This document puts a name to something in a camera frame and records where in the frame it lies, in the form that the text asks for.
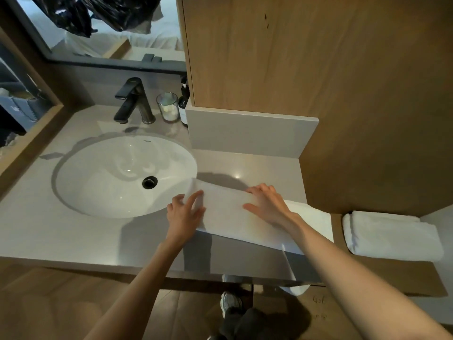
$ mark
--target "hand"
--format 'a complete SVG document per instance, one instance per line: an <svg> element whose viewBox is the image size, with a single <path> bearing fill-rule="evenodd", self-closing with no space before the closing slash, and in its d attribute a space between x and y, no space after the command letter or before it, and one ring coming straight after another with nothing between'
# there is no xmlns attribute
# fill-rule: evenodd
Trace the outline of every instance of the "hand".
<svg viewBox="0 0 453 340"><path fill-rule="evenodd" d="M258 186L249 187L246 192L253 194L258 199L258 205L244 204L242 207L264 221L285 228L288 221L294 216L282 196L275 191L272 185L261 183Z"/></svg>
<svg viewBox="0 0 453 340"><path fill-rule="evenodd" d="M184 194L173 197L172 203L167 205L167 219L170 226L166 240L182 247L195 234L206 208L202 207L192 212L192 206L197 197L202 194L201 190L195 192L185 204L183 204Z"/></svg>

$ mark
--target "person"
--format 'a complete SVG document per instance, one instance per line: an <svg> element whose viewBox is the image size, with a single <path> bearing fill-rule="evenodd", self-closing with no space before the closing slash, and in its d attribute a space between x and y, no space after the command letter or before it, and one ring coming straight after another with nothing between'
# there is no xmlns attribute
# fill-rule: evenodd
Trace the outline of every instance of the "person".
<svg viewBox="0 0 453 340"><path fill-rule="evenodd" d="M286 230L307 256L328 289L366 339L436 339L453 337L411 300L362 264L344 253L291 212L273 186L264 183L246 190L255 195L257 205L243 208L268 223ZM195 233L205 208L192 212L202 191L185 204L180 194L167 206L169 228L150 263L141 270L126 291L95 324L86 340L138 340L143 337L157 293L170 266ZM223 294L221 307L225 323L218 339L279 339L269 335L259 311L245 313L239 299Z"/></svg>

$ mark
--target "sink basin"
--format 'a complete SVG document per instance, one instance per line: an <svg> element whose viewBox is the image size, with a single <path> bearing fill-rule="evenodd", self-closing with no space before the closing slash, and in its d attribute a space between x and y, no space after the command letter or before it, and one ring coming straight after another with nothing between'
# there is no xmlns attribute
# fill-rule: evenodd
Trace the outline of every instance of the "sink basin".
<svg viewBox="0 0 453 340"><path fill-rule="evenodd" d="M137 217L185 193L197 164L184 147L159 135L90 140L62 158L53 176L57 197L80 213Z"/></svg>

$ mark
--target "black garbage bag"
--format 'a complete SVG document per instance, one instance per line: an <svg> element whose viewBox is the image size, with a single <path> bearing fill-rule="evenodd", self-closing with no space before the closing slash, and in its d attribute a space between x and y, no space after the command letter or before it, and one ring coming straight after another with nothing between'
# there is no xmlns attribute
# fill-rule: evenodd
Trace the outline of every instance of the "black garbage bag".
<svg viewBox="0 0 453 340"><path fill-rule="evenodd" d="M136 28L151 19L160 0L82 0L96 16L115 31Z"/></svg>
<svg viewBox="0 0 453 340"><path fill-rule="evenodd" d="M57 27L78 36L91 36L91 19L81 0L33 1Z"/></svg>

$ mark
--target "drain hole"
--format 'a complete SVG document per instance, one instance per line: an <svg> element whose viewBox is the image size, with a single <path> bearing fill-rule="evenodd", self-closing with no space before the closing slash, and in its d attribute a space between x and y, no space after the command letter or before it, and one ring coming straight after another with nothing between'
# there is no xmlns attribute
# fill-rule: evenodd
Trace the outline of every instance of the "drain hole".
<svg viewBox="0 0 453 340"><path fill-rule="evenodd" d="M155 176L148 176L143 179L142 186L145 189L155 188L157 185L157 178Z"/></svg>

